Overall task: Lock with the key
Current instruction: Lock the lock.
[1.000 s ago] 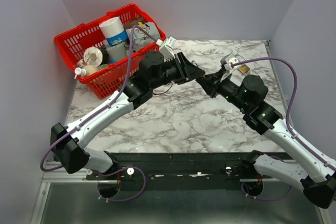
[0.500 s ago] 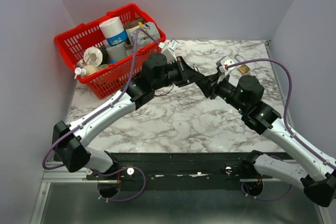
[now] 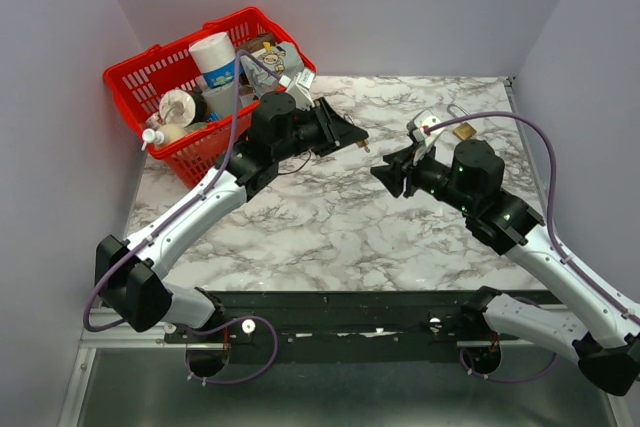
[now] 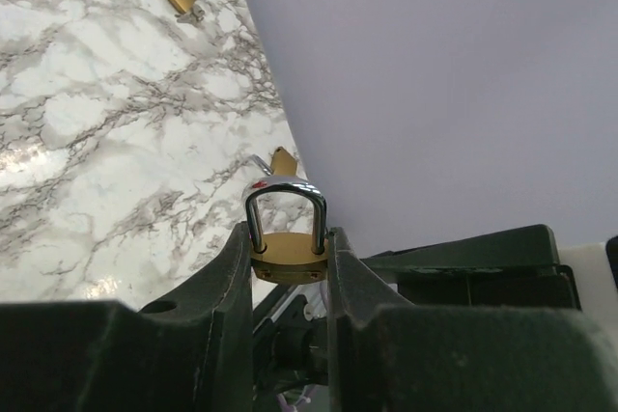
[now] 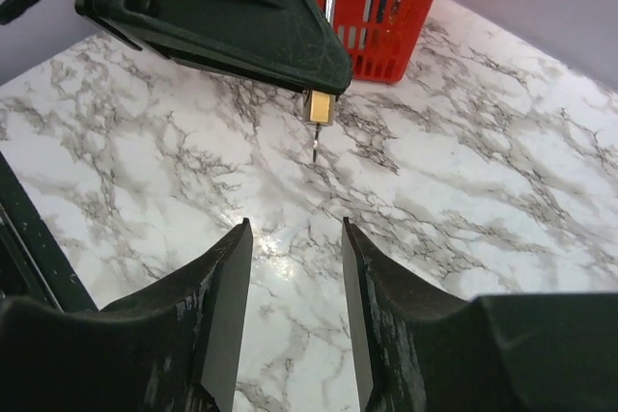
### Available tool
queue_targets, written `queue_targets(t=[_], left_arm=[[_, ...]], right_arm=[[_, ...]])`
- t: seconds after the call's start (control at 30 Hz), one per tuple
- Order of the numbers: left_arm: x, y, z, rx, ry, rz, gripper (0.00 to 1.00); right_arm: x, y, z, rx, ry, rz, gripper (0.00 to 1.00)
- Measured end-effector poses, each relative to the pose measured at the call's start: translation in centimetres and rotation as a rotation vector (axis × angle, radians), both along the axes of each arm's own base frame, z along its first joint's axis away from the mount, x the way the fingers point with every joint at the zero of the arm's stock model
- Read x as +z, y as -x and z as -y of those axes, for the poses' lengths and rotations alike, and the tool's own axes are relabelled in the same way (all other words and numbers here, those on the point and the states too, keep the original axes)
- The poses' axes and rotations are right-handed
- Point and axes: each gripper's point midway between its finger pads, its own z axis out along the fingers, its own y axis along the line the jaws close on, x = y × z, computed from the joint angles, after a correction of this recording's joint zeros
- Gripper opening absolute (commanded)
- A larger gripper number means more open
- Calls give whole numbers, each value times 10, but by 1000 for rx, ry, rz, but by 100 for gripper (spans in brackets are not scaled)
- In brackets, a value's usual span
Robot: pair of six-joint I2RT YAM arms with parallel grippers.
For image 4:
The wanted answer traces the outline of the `small silver key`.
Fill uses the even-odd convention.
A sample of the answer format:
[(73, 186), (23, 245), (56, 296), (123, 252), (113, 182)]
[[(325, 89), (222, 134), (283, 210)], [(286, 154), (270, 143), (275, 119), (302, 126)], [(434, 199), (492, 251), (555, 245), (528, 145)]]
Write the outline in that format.
[(177, 14), (176, 21), (178, 23), (191, 24), (193, 26), (197, 26), (200, 22), (203, 21), (205, 16), (205, 11), (198, 4), (194, 4), (187, 13), (185, 14)]

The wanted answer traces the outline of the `small brass padlock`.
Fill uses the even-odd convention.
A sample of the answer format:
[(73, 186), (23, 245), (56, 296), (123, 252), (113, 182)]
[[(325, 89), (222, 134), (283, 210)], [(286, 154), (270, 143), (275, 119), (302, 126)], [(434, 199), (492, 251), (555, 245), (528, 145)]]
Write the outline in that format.
[[(310, 233), (264, 233), (258, 199), (266, 194), (289, 193), (313, 206)], [(273, 175), (263, 177), (243, 191), (246, 223), (251, 241), (251, 262), (257, 278), (277, 285), (309, 285), (327, 273), (327, 206), (323, 194), (305, 179)]]

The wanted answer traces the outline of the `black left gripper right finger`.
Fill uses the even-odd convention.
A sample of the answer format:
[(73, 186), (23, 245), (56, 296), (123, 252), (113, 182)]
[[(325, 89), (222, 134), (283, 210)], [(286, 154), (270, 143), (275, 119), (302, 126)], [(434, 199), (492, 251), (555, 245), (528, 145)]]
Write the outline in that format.
[(414, 304), (329, 240), (332, 410), (616, 409), (616, 353), (582, 310)]

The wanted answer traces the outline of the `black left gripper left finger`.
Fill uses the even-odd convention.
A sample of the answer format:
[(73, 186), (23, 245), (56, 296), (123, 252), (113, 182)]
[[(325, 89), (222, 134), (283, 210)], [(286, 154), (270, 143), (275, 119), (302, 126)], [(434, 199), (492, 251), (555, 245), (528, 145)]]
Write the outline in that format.
[(248, 411), (253, 400), (250, 246), (221, 252), (133, 311), (117, 301), (5, 304), (5, 411)]

